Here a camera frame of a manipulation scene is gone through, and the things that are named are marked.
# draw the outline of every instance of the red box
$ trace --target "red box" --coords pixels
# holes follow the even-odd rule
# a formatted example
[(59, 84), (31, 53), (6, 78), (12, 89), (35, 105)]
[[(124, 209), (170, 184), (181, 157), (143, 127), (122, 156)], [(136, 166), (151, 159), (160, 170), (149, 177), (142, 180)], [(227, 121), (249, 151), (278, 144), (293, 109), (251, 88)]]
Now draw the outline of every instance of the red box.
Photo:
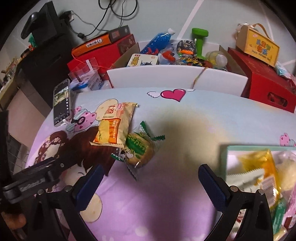
[(133, 34), (130, 34), (113, 44), (102, 46), (100, 48), (89, 51), (67, 63), (68, 68), (72, 71), (80, 61), (85, 61), (87, 59), (95, 57), (98, 65), (100, 66), (98, 72), (102, 80), (109, 80), (107, 70), (111, 65), (119, 59), (129, 48), (135, 44), (135, 38)]
[(270, 66), (236, 49), (228, 48), (228, 53), (248, 77), (242, 97), (294, 113), (296, 86), (292, 82), (278, 76)]

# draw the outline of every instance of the pink heart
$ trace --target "pink heart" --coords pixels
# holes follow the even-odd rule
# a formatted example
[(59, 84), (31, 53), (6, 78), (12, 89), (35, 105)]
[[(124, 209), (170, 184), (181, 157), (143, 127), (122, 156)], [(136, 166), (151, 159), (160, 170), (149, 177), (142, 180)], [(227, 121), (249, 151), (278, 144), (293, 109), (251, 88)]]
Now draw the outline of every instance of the pink heart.
[(180, 102), (185, 94), (186, 94), (186, 90), (174, 89), (173, 91), (169, 91), (169, 90), (163, 91), (160, 93), (160, 96), (166, 99), (173, 99)]

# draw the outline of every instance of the potato chip bag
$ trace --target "potato chip bag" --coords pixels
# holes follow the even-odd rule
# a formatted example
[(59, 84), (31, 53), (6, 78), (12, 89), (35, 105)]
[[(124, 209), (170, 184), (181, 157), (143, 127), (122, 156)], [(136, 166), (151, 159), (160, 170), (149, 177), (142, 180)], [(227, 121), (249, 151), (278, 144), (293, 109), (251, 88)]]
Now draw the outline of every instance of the potato chip bag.
[(137, 103), (123, 102), (108, 107), (92, 145), (124, 148), (128, 127)]

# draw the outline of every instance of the human hand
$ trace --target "human hand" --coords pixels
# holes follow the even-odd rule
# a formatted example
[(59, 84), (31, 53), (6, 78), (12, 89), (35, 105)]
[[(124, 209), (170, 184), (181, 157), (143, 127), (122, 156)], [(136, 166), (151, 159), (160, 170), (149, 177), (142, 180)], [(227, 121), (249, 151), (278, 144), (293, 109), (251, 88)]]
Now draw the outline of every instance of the human hand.
[(2, 212), (1, 213), (6, 225), (11, 229), (19, 229), (25, 226), (26, 224), (26, 217), (23, 214), (9, 214)]

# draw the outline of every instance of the green toy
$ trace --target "green toy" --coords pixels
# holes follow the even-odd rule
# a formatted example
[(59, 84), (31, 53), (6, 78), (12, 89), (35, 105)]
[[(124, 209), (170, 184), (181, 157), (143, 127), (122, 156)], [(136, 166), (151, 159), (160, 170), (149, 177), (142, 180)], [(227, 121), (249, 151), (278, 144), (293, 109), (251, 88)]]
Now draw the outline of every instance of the green toy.
[(195, 38), (195, 46), (196, 46), (196, 54), (198, 58), (205, 59), (204, 56), (202, 56), (202, 45), (203, 45), (203, 39), (204, 37), (209, 36), (208, 30), (201, 29), (201, 28), (193, 28), (192, 34), (196, 35)]

